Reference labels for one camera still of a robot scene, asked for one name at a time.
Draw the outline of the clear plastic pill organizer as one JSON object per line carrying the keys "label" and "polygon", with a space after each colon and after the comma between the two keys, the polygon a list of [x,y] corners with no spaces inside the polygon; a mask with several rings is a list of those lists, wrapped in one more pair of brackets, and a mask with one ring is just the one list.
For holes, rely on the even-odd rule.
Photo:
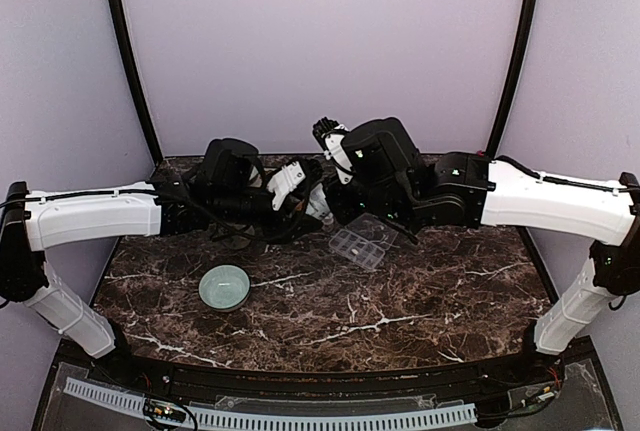
{"label": "clear plastic pill organizer", "polygon": [[[329,240],[335,254],[365,269],[374,270],[394,245],[398,232],[371,214],[363,214],[340,228]],[[351,253],[358,250],[358,255]]]}

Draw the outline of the white pill bottle orange label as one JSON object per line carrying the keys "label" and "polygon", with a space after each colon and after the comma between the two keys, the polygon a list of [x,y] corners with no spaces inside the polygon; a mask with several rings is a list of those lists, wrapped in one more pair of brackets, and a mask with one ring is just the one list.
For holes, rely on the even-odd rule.
{"label": "white pill bottle orange label", "polygon": [[306,214],[320,221],[328,219],[331,215],[322,184],[318,184],[312,189],[306,207]]}

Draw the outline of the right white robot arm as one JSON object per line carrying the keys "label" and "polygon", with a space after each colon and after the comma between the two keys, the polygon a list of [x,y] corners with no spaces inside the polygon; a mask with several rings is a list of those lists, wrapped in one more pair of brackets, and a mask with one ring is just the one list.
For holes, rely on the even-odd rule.
{"label": "right white robot arm", "polygon": [[395,169],[356,161],[348,183],[325,184],[329,208],[342,224],[364,213],[409,237],[435,226],[521,226],[592,239],[582,269],[533,327],[532,346],[510,375],[534,383],[570,341],[617,297],[639,290],[639,184],[631,173],[593,181],[533,171],[501,156],[451,152],[432,164]]}

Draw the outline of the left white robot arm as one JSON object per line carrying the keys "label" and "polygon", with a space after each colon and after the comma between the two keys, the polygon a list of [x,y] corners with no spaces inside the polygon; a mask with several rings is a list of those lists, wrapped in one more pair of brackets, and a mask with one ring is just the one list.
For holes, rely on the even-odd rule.
{"label": "left white robot arm", "polygon": [[249,239],[288,243],[317,231],[310,216],[311,187],[282,193],[245,186],[232,191],[180,178],[68,193],[30,192],[13,183],[1,205],[1,298],[33,309],[76,342],[120,387],[141,378],[140,363],[119,327],[95,312],[56,274],[47,249],[119,236],[175,236],[211,225]]}

